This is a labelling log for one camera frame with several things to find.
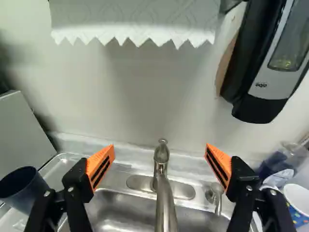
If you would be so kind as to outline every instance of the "white wall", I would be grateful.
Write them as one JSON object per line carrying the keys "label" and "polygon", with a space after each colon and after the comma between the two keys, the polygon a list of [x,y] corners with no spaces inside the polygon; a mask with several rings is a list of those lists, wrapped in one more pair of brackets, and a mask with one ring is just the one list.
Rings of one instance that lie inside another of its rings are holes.
{"label": "white wall", "polygon": [[215,97],[214,79],[235,21],[227,19],[215,45],[198,49],[116,41],[57,46],[47,0],[0,3],[0,28],[23,55],[13,79],[52,130],[142,145],[166,137],[172,148],[197,152],[209,142],[253,155],[309,129],[309,77],[272,123],[233,118],[232,106]]}

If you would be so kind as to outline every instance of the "stainless steel sink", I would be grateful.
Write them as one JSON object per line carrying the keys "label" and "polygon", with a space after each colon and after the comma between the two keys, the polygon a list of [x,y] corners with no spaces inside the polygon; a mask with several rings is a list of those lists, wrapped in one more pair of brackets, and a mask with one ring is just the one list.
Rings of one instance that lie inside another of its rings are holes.
{"label": "stainless steel sink", "polygon": [[[136,175],[152,176],[132,167],[114,164],[107,172],[95,196],[85,204],[94,232],[154,232],[156,194],[154,192],[130,189],[126,181]],[[215,205],[205,198],[208,182],[187,180],[170,176],[171,181],[191,185],[194,198],[174,199],[180,232],[226,232],[233,204],[224,196],[222,216],[215,215]],[[59,232],[69,232],[65,221]]]}
{"label": "stainless steel sink", "polygon": [[[62,176],[83,156],[60,154],[41,171],[50,187],[61,190]],[[94,232],[154,232],[156,194],[149,191],[130,189],[127,180],[134,176],[153,176],[153,170],[136,169],[130,165],[113,163],[99,185],[90,203],[85,204]],[[175,198],[175,209],[180,232],[225,232],[232,216],[234,205],[222,196],[222,216],[215,215],[215,205],[205,198],[211,185],[207,181],[193,180],[169,175],[169,181],[186,183],[195,191],[193,198]],[[23,231],[27,217],[11,209],[0,218],[0,231]],[[65,217],[59,232],[69,232]]]}
{"label": "stainless steel sink", "polygon": [[[153,232],[155,200],[100,189],[86,205],[94,232]],[[180,232],[225,232],[229,220],[213,212],[176,206]],[[68,224],[60,229],[68,232]]]}

